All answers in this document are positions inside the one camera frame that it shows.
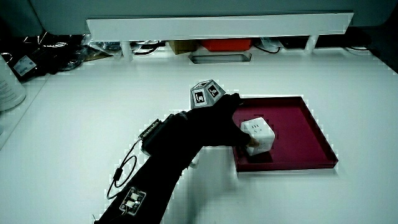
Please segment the person's left hand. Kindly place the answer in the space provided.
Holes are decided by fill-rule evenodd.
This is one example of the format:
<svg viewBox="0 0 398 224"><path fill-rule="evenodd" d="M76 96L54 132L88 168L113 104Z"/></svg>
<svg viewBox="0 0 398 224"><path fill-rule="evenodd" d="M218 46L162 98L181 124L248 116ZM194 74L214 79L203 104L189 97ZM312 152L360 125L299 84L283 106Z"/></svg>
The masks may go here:
<svg viewBox="0 0 398 224"><path fill-rule="evenodd" d="M200 81L190 89L188 120L194 138L205 146L258 147L259 141L241 131L232 120L243 100L238 93L227 94L214 80Z"/></svg>

